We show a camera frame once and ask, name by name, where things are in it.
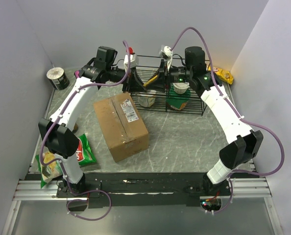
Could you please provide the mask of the brown cardboard box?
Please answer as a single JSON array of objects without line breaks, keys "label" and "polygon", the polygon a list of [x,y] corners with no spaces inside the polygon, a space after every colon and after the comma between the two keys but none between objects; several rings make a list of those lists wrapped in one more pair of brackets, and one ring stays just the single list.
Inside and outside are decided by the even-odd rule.
[{"label": "brown cardboard box", "polygon": [[149,147],[149,132],[129,93],[94,103],[94,110],[114,162]]}]

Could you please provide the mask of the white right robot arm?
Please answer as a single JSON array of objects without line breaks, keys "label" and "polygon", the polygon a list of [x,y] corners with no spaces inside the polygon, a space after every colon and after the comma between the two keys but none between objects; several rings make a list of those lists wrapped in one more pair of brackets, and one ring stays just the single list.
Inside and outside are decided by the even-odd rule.
[{"label": "white right robot arm", "polygon": [[258,153],[263,141],[261,131],[254,131],[233,111],[221,80],[207,69],[205,52],[201,47],[185,49],[185,62],[181,67],[171,65],[173,52],[169,46],[162,46],[162,58],[155,79],[145,85],[151,90],[167,90],[176,83],[188,83],[198,97],[209,107],[224,131],[228,145],[219,151],[219,160],[206,173],[203,190],[214,195],[233,170],[252,160]]}]

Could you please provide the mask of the yellow utility knife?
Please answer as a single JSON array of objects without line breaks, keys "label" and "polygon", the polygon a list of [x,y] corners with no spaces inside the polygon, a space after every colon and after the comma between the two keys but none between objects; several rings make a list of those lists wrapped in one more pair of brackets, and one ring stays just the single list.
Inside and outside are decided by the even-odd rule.
[{"label": "yellow utility knife", "polygon": [[147,82],[145,82],[143,84],[144,87],[147,87],[149,84],[153,83],[154,81],[156,81],[158,78],[158,75],[153,76],[152,78],[150,78]]}]

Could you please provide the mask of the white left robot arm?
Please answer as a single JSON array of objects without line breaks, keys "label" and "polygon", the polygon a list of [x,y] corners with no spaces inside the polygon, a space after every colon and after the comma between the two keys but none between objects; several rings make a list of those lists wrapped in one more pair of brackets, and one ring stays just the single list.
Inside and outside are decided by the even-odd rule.
[{"label": "white left robot arm", "polygon": [[75,84],[61,106],[49,119],[42,118],[38,123],[42,137],[39,162],[43,166],[58,163],[68,191],[75,197],[85,193],[86,185],[76,157],[79,139],[73,133],[74,125],[86,103],[101,87],[121,85],[131,76],[134,53],[126,41],[123,44],[126,50],[123,69],[113,64],[118,52],[100,46],[96,56],[74,73]]}]

